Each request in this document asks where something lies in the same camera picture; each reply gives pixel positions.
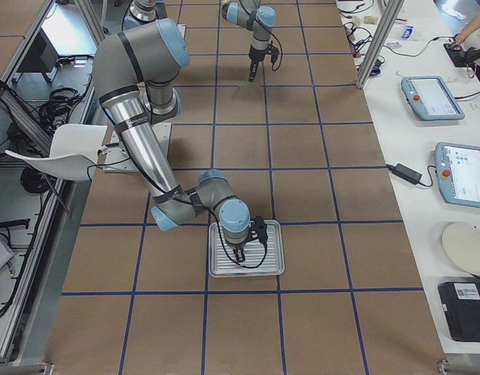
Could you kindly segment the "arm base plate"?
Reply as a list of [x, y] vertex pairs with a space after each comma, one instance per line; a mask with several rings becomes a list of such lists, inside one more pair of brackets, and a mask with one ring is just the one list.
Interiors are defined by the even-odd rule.
[[182, 36], [183, 38], [185, 38], [186, 25], [179, 23], [179, 24], [177, 25], [177, 28], [178, 28], [178, 30], [180, 31], [181, 36]]
[[141, 125], [124, 132], [124, 142], [120, 141], [116, 132], [109, 142], [103, 145], [106, 153], [106, 173], [137, 173], [138, 168], [129, 160], [126, 146], [130, 154], [136, 158], [138, 165], [149, 176], [162, 173], [170, 168], [167, 155], [170, 145], [172, 124], [169, 122], [154, 125]]

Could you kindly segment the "person's hand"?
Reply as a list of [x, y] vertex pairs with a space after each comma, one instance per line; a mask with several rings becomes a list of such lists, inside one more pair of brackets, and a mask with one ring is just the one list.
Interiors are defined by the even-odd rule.
[[461, 44], [463, 43], [467, 38], [467, 35], [464, 34], [464, 33], [459, 33], [459, 34], [456, 34], [454, 36], [454, 41], [457, 43], [457, 44]]

